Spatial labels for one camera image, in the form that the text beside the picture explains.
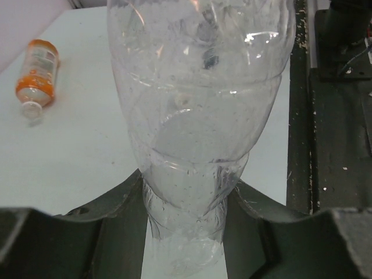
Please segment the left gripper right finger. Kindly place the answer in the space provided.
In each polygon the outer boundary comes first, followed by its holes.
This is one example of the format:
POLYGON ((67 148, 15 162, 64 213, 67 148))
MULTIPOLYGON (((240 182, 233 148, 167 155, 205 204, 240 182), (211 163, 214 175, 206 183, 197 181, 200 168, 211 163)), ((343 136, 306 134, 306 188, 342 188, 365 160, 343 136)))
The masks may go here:
POLYGON ((371 209, 306 215, 242 181, 227 204, 228 278, 371 277, 371 209))

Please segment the clear unlabelled plastic bottle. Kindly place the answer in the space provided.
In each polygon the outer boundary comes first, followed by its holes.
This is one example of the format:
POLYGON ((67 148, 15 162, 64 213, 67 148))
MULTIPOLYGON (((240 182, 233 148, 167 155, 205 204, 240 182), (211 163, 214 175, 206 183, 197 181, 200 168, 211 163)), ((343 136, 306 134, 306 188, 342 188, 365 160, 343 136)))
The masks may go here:
POLYGON ((112 70, 143 179, 149 270, 185 278, 223 254, 227 197, 272 110, 293 1, 109 1, 112 70))

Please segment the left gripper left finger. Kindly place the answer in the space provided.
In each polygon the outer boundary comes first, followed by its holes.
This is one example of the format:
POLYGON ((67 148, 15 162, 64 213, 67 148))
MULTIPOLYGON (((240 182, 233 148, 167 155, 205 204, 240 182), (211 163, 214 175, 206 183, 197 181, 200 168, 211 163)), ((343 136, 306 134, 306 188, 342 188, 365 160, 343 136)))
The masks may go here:
POLYGON ((1 209, 2 278, 140 278, 147 213, 142 175, 65 215, 1 209))

